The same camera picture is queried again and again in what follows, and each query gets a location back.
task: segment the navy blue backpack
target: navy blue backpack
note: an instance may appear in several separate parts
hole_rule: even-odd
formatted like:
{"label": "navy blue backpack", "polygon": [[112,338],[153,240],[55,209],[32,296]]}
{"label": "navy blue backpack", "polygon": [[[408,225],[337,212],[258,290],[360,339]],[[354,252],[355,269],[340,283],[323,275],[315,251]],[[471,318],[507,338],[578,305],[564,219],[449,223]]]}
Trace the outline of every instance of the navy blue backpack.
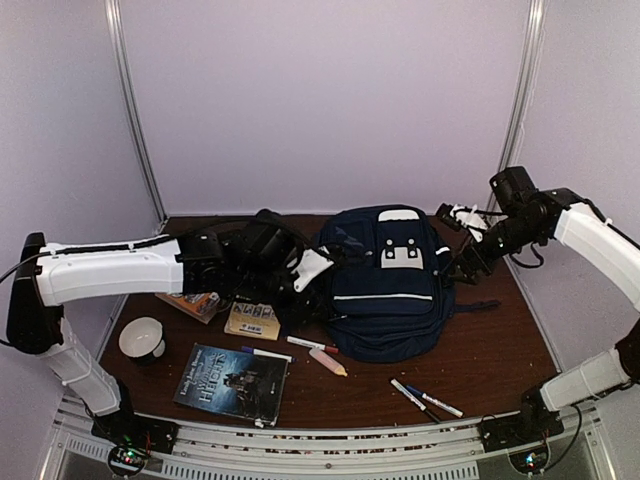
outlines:
{"label": "navy blue backpack", "polygon": [[326,329],[356,360],[393,363],[428,352],[454,311],[478,308],[456,309],[453,282],[442,273],[451,250],[417,208],[346,210],[326,222],[316,241],[340,245],[347,255],[348,265],[322,288],[330,306]]}

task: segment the book with blue cover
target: book with blue cover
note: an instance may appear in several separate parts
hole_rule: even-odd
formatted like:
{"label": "book with blue cover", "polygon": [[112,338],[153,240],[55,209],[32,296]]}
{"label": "book with blue cover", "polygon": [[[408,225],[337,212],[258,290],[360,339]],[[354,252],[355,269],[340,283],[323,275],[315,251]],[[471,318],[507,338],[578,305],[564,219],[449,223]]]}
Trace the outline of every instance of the book with blue cover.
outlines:
{"label": "book with blue cover", "polygon": [[173,401],[211,413],[253,420],[278,419],[288,362],[196,343]]}

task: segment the brown tabletop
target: brown tabletop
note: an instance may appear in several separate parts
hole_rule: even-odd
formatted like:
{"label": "brown tabletop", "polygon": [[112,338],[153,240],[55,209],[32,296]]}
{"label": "brown tabletop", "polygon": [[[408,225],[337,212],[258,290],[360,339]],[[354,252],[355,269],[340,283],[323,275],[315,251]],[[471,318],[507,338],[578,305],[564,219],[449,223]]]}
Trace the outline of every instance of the brown tabletop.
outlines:
{"label": "brown tabletop", "polygon": [[[316,232],[326,217],[290,216],[287,222],[306,234]],[[175,218],[168,231],[182,231],[211,219]],[[438,221],[434,226],[452,246],[460,235]],[[555,374],[555,367],[509,269],[500,262],[480,285],[458,285],[458,303],[497,299],[502,305],[486,312],[459,313],[448,321],[437,347],[402,363],[360,363],[336,355],[349,377],[338,377],[310,359],[306,348],[223,333],[228,312],[208,325],[176,310],[151,294],[132,295],[117,321],[101,364],[123,380],[136,410],[183,420],[248,425],[237,419],[195,410],[172,401],[194,343],[231,350],[251,346],[292,355],[278,427],[351,428],[427,423],[427,418],[389,384],[391,377],[412,384],[462,410],[482,416],[517,410],[520,395]],[[134,318],[151,316],[164,325],[167,351],[148,367],[133,365],[118,349],[120,331]],[[296,335],[330,344],[320,326]],[[452,415],[433,407],[443,419]]]}

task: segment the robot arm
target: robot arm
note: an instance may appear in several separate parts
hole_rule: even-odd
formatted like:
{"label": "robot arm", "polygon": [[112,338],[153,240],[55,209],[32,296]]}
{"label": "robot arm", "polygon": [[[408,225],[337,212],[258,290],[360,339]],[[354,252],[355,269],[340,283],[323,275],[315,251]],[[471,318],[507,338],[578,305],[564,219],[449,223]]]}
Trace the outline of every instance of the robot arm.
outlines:
{"label": "robot arm", "polygon": [[[297,259],[289,263],[297,253]],[[7,339],[41,358],[85,402],[94,433],[119,445],[170,452],[177,425],[134,414],[126,386],[105,372],[64,318],[68,301],[140,292],[206,293],[270,303],[285,322],[325,314],[307,284],[333,265],[327,250],[303,250],[300,235],[263,210],[242,230],[98,245],[27,237],[16,271]]]}
{"label": "robot arm", "polygon": [[[506,217],[494,226],[489,228],[473,209],[442,205],[438,211],[453,228],[475,226],[474,239],[454,259],[454,278],[475,283],[479,272],[490,275],[504,255],[555,239],[604,273],[640,311],[640,247],[595,205],[565,188],[537,190],[523,167],[498,173],[490,185]],[[541,431],[558,427],[557,412],[562,408],[639,380],[640,322],[614,348],[526,392],[517,419],[487,422],[485,438],[493,439],[485,448],[504,448],[514,438],[539,438]]]}

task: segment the marker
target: marker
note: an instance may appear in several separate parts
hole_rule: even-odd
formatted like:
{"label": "marker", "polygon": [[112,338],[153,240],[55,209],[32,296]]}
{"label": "marker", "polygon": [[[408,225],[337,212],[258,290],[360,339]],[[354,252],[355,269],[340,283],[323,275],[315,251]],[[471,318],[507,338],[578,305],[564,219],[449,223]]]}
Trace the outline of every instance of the marker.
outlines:
{"label": "marker", "polygon": [[390,382],[391,382],[391,385],[396,387],[400,393],[402,393],[405,397],[407,397],[411,401],[411,403],[413,403],[416,407],[418,407],[422,411],[422,413],[426,413],[429,416],[429,418],[431,418],[431,420],[433,420],[434,422],[440,423],[440,419],[436,416],[436,414],[429,411],[427,406],[424,403],[422,403],[420,400],[418,400],[416,397],[414,397],[411,394],[411,392],[406,388],[404,388],[399,381],[397,381],[395,378],[392,378]]}
{"label": "marker", "polygon": [[323,345],[322,343],[312,342],[303,338],[287,337],[287,342],[294,343],[296,345],[302,345],[303,347],[307,348],[318,348],[329,353],[340,353],[340,351],[336,347],[329,347],[327,345]]}
{"label": "marker", "polygon": [[289,363],[293,363],[293,362],[296,361],[296,359],[294,357],[291,357],[289,355],[283,355],[281,353],[267,352],[266,350],[259,350],[257,348],[242,347],[241,350],[243,352],[245,352],[245,353],[253,353],[254,355],[261,355],[263,357],[282,358],[283,360],[286,360]]}
{"label": "marker", "polygon": [[331,358],[329,355],[324,353],[319,348],[312,348],[311,350],[309,350],[309,355],[311,355],[314,360],[317,360],[318,362],[320,362],[324,367],[328,368],[336,375],[340,375],[342,377],[349,376],[347,374],[347,370],[344,368],[343,365],[336,362],[333,358]]}
{"label": "marker", "polygon": [[427,402],[431,403],[432,405],[435,405],[436,407],[443,409],[445,412],[449,412],[451,415],[455,415],[458,418],[462,418],[464,416],[464,413],[458,410],[457,408],[454,408],[451,405],[447,405],[446,403],[438,400],[437,398],[431,397],[424,392],[421,392],[420,390],[418,390],[415,387],[412,387],[411,385],[407,385],[407,390],[409,390],[411,393],[413,393],[414,395],[420,398],[424,398]]}

